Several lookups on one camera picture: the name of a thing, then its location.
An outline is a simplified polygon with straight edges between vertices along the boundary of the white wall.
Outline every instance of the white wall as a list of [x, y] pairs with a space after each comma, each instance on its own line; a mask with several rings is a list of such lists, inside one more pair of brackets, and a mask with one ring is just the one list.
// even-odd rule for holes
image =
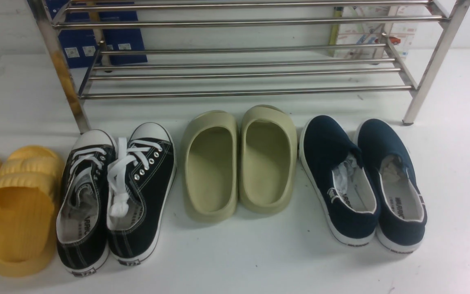
[[[451, 9], [455, 0], [440, 0]], [[276, 11], [230, 11], [230, 17], [317, 17], [330, 16], [332, 11], [327, 8], [295, 8], [278, 9]], [[142, 11], [140, 19], [211, 19], [223, 17], [211, 10], [185, 13], [170, 11], [153, 14]], [[250, 30], [233, 28], [222, 31], [212, 29], [154, 29], [145, 31], [145, 43], [149, 48], [171, 47], [247, 47], [252, 45], [312, 45], [327, 42], [328, 26], [290, 26], [290, 27], [258, 27]], [[441, 28], [437, 24], [420, 24], [414, 40], [414, 48], [432, 48], [436, 43]], [[470, 48], [470, 11], [453, 43], [455, 48]], [[27, 54], [43, 52], [39, 32], [32, 15], [24, 0], [0, 0], [0, 56], [2, 54]]]

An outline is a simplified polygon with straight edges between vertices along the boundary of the shoe insole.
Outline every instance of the shoe insole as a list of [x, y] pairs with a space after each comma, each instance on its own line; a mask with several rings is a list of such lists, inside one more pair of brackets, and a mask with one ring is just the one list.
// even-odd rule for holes
[[276, 124], [252, 123], [246, 132], [243, 177], [248, 197], [257, 205], [280, 199], [289, 175], [289, 141]]
[[96, 223], [97, 214], [88, 214], [82, 218], [64, 218], [61, 222], [63, 229], [59, 239], [65, 243], [81, 240], [90, 233]]
[[347, 188], [347, 194], [342, 195], [342, 200], [344, 203], [353, 208], [355, 212], [365, 212], [366, 206], [360, 198], [360, 194], [357, 191], [357, 187], [353, 183], [349, 183], [351, 187]]
[[0, 189], [0, 259], [22, 262], [39, 256], [51, 230], [52, 202], [37, 188]]
[[382, 177], [382, 184], [389, 206], [394, 214], [405, 220], [420, 220], [416, 199], [410, 190], [407, 178], [389, 182]]
[[200, 133], [188, 155], [190, 199], [200, 212], [224, 208], [233, 188], [233, 140], [230, 132], [215, 127]]

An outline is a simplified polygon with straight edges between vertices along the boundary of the metal rod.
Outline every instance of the metal rod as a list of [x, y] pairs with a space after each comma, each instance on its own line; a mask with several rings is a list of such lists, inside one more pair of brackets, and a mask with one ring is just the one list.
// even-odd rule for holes
[[220, 73], [220, 74], [167, 74], [167, 75], [98, 75], [88, 80], [180, 80], [198, 78], [270, 78], [276, 76], [333, 75], [333, 74], [375, 74], [393, 73], [400, 68], [390, 69], [326, 69], [299, 72], [268, 72], [268, 73]]
[[90, 130], [90, 125], [86, 118], [86, 114], [84, 113], [81, 101], [77, 96], [76, 87], [73, 83], [67, 60], [63, 55], [63, 48], [59, 43], [58, 34], [52, 27], [52, 19], [50, 18], [50, 13], [47, 11], [47, 5], [44, 0], [26, 1], [32, 11], [35, 22], [38, 25], [39, 32], [41, 32], [41, 35], [43, 36], [50, 59], [52, 59], [55, 71], [58, 74], [61, 87], [67, 97], [73, 118], [75, 119], [80, 132], [84, 133]]
[[345, 93], [345, 92], [409, 91], [411, 89], [412, 87], [410, 86], [368, 86], [368, 87], [336, 87], [336, 88], [315, 88], [315, 89], [197, 91], [197, 92], [174, 92], [174, 93], [111, 93], [111, 94], [87, 94], [81, 97], [81, 99], [97, 100], [97, 99], [135, 99], [135, 98], [266, 96], [266, 95], [293, 95], [293, 94]]
[[237, 62], [237, 63], [196, 63], [188, 65], [116, 65], [96, 66], [96, 71], [138, 70], [138, 69], [233, 69], [239, 67], [297, 67], [306, 65], [376, 65], [393, 63], [395, 58], [380, 59], [337, 59], [274, 62]]
[[454, 36], [458, 32], [460, 25], [465, 17], [470, 6], [470, 0], [457, 0], [451, 11], [450, 21], [444, 28], [438, 44], [431, 56], [431, 60], [427, 65], [425, 72], [423, 73], [422, 79], [418, 89], [412, 94], [412, 101], [409, 108], [403, 118], [403, 124], [412, 125], [415, 122], [416, 116], [425, 101], [431, 86], [435, 81], [436, 76], [443, 60], [446, 58], [449, 48], [453, 42]]
[[265, 48], [220, 48], [220, 49], [162, 49], [162, 50], [115, 50], [102, 51], [102, 55], [146, 55], [146, 54], [200, 54], [200, 53], [253, 53], [284, 52], [308, 50], [338, 50], [352, 48], [380, 48], [385, 44], [317, 45], [301, 47], [265, 47]]
[[[95, 7], [95, 2], [88, 2], [86, 3], [87, 7]], [[89, 12], [88, 13], [90, 20], [92, 22], [100, 22], [101, 18], [99, 17], [99, 13], [97, 12]], [[93, 36], [95, 38], [95, 43], [101, 49], [101, 51], [108, 50], [106, 46], [106, 39], [104, 38], [103, 30], [102, 29], [93, 29]], [[110, 63], [110, 56], [103, 56], [101, 58], [101, 63], [103, 65], [111, 65]]]
[[[394, 15], [397, 15], [398, 13], [398, 9], [399, 7], [398, 6], [391, 6], [389, 8], [389, 11], [388, 11], [388, 15], [389, 16], [394, 16]], [[388, 34], [388, 36], [391, 34], [391, 30], [393, 29], [393, 25], [394, 23], [392, 22], [386, 22], [384, 23], [384, 27], [383, 29], [381, 30], [386, 32], [386, 34]], [[373, 58], [382, 58], [382, 56], [384, 56], [384, 49], [376, 49], [375, 50], [375, 53], [373, 54]]]
[[62, 22], [55, 24], [59, 30], [78, 29], [131, 29], [131, 28], [179, 28], [179, 27], [244, 27], [282, 25], [332, 25], [361, 24], [364, 22], [440, 22], [442, 15], [430, 16], [377, 16], [339, 17], [316, 19], [258, 19], [258, 20], [215, 20], [210, 22]]
[[[449, 12], [437, 1], [432, 1], [429, 5], [427, 5], [427, 10], [432, 15], [442, 15], [444, 18], [449, 19]], [[445, 29], [447, 22], [439, 22], [439, 24], [443, 29]]]
[[397, 49], [395, 48], [393, 43], [389, 40], [389, 35], [386, 32], [382, 33], [381, 41], [386, 42], [388, 45], [388, 47], [386, 48], [386, 53], [388, 54], [388, 56], [391, 58], [395, 58], [396, 61], [394, 62], [394, 66], [400, 67], [402, 69], [399, 72], [399, 75], [403, 83], [405, 85], [416, 88], [418, 86], [416, 80], [412, 77], [411, 73], [409, 72], [409, 69], [403, 62], [403, 59], [400, 57], [400, 54], [398, 54]]
[[79, 87], [79, 97], [82, 97], [85, 94], [88, 94], [90, 91], [90, 88], [92, 86], [92, 81], [89, 80], [90, 76], [95, 73], [95, 65], [97, 64], [97, 60], [99, 60], [99, 51], [100, 49], [97, 48], [97, 51], [93, 55], [93, 62], [90, 67], [86, 70], [86, 74], [84, 74], [84, 78], [82, 79], [81, 86]]
[[54, 19], [52, 19], [52, 24], [57, 24], [58, 22], [64, 22], [67, 19], [67, 7], [69, 4], [70, 2], [67, 2], [65, 3], [65, 5], [59, 8], [58, 13], [54, 16]]
[[93, 7], [72, 6], [67, 12], [90, 11], [138, 11], [143, 9], [197, 9], [197, 8], [269, 8], [269, 7], [302, 7], [302, 6], [401, 6], [429, 5], [430, 0], [385, 0], [385, 1], [313, 1], [313, 2], [227, 2], [227, 3], [193, 3], [193, 4], [126, 4], [99, 5]]

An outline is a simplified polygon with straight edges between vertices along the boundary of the white shoelace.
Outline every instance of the white shoelace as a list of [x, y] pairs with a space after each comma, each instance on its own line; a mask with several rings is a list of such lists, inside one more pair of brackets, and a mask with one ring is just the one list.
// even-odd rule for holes
[[358, 165], [356, 158], [349, 154], [346, 160], [344, 160], [341, 164], [338, 165], [338, 167], [333, 170], [333, 173], [335, 175], [333, 184], [335, 186], [335, 189], [337, 189], [341, 195], [347, 194], [349, 178], [352, 177], [357, 166]]
[[[103, 168], [103, 165], [104, 165], [104, 158], [97, 158], [95, 157], [95, 154], [94, 153], [100, 153], [102, 154], [103, 156], [106, 155], [106, 151], [104, 151], [104, 149], [102, 148], [98, 148], [98, 147], [94, 147], [94, 148], [89, 148], [89, 149], [84, 149], [84, 150], [79, 150], [77, 152], [75, 152], [73, 154], [73, 158], [77, 158], [75, 161], [73, 161], [73, 163], [71, 164], [71, 167], [70, 167], [70, 171], [69, 171], [69, 175], [71, 176], [73, 174], [73, 172], [77, 169], [77, 167], [84, 161], [91, 161], [91, 162], [94, 162], [95, 165], [97, 165], [97, 169], [100, 171], [102, 170]], [[77, 187], [74, 187], [73, 184], [75, 185], [82, 185], [83, 182], [86, 182], [88, 180], [90, 180], [90, 172], [91, 172], [92, 168], [91, 167], [88, 167], [86, 169], [84, 169], [83, 171], [79, 172], [75, 178], [73, 178], [73, 180], [71, 181], [70, 183], [70, 190], [67, 191], [67, 193], [70, 195]], [[76, 205], [74, 206], [74, 208], [77, 208], [78, 207], [78, 203], [80, 203], [80, 199], [78, 198], [76, 200]]]
[[98, 169], [102, 169], [104, 163], [94, 156], [95, 152], [99, 152], [104, 156], [106, 155], [106, 151], [104, 151], [104, 149], [97, 148], [97, 147], [96, 148], [89, 148], [89, 149], [79, 150], [76, 153], [74, 153], [73, 158], [76, 158], [77, 156], [79, 156], [79, 158], [77, 158], [77, 160], [75, 160], [75, 162], [73, 162], [73, 164], [70, 168], [70, 173], [69, 174], [72, 175], [73, 171], [75, 171], [77, 166], [79, 166], [81, 164], [81, 162], [84, 162], [85, 160], [93, 161], [97, 165]]
[[143, 169], [148, 170], [150, 167], [149, 160], [142, 152], [148, 152], [152, 148], [162, 151], [162, 147], [153, 142], [143, 140], [133, 140], [132, 143], [135, 145], [144, 145], [147, 147], [131, 147], [127, 148], [126, 138], [119, 138], [119, 147], [117, 149], [117, 160], [112, 162], [108, 166], [108, 183], [113, 192], [113, 203], [110, 208], [110, 216], [122, 218], [128, 212], [128, 199], [129, 194], [126, 191], [126, 166], [130, 162], [134, 162], [134, 166], [138, 165], [138, 160], [142, 163]]

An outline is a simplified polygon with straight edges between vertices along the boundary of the white rubber sole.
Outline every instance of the white rubber sole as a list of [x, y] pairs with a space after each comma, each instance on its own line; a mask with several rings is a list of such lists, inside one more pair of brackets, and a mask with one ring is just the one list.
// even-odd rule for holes
[[141, 253], [140, 255], [137, 255], [135, 257], [131, 258], [123, 258], [115, 255], [112, 253], [112, 256], [117, 259], [117, 261], [125, 266], [136, 266], [141, 264], [143, 261], [145, 261], [151, 253], [155, 250], [155, 246], [157, 246], [157, 241], [159, 241], [159, 232], [161, 230], [161, 222], [162, 222], [162, 213], [164, 212], [164, 207], [166, 205], [166, 199], [168, 199], [168, 194], [170, 194], [170, 190], [173, 187], [173, 180], [175, 180], [175, 174], [177, 173], [177, 154], [175, 153], [175, 145], [173, 143], [173, 139], [170, 135], [170, 133], [163, 127], [161, 126], [165, 132], [168, 134], [168, 137], [170, 138], [170, 142], [173, 146], [173, 170], [171, 172], [171, 177], [170, 181], [168, 182], [168, 188], [166, 189], [166, 194], [164, 195], [164, 201], [162, 202], [162, 208], [161, 208], [161, 214], [159, 214], [159, 223], [157, 225], [157, 232], [155, 233], [155, 237], [153, 238], [153, 242], [151, 242], [151, 245]]
[[92, 265], [90, 265], [86, 268], [80, 269], [80, 270], [79, 269], [75, 270], [75, 269], [69, 268], [67, 266], [65, 266], [65, 269], [69, 273], [71, 273], [74, 277], [77, 277], [77, 278], [90, 276], [92, 274], [95, 274], [95, 272], [97, 272], [97, 270], [99, 268], [101, 268], [101, 266], [103, 266], [103, 264], [108, 259], [109, 254], [110, 254], [110, 249], [108, 248], [108, 244], [106, 244], [106, 247], [104, 248], [104, 251], [103, 251], [103, 255], [101, 255], [101, 257], [99, 257], [97, 262], [95, 262], [94, 264], [92, 264]]
[[335, 237], [335, 239], [347, 246], [350, 247], [362, 247], [366, 246], [369, 244], [369, 242], [373, 239], [375, 236], [375, 231], [371, 233], [371, 235], [365, 237], [365, 238], [350, 238], [347, 237], [341, 232], [338, 232], [338, 230], [335, 228], [333, 225], [333, 222], [331, 221], [330, 214], [328, 212], [328, 207], [326, 206], [326, 201], [324, 200], [324, 196], [321, 194], [319, 188], [317, 187], [317, 182], [315, 182], [315, 178], [313, 177], [313, 174], [311, 173], [311, 170], [309, 169], [308, 162], [306, 162], [306, 157], [304, 156], [304, 136], [306, 134], [306, 129], [308, 128], [309, 123], [311, 122], [310, 119], [308, 123], [304, 126], [304, 129], [302, 130], [300, 134], [300, 141], [299, 141], [299, 158], [300, 158], [300, 163], [302, 163], [302, 166], [304, 167], [304, 171], [306, 172], [306, 175], [308, 175], [309, 181], [311, 182], [311, 185], [315, 189], [315, 192], [317, 193], [317, 196], [319, 198], [320, 203], [322, 204], [322, 209], [324, 210], [324, 214], [326, 216], [326, 220], [328, 222], [328, 226], [330, 227], [330, 231]]
[[422, 239], [420, 242], [409, 246], [396, 244], [395, 242], [389, 240], [386, 235], [384, 235], [384, 232], [382, 232], [382, 229], [380, 229], [380, 225], [377, 226], [377, 238], [386, 249], [389, 249], [389, 251], [397, 254], [411, 254], [420, 247], [423, 241]]

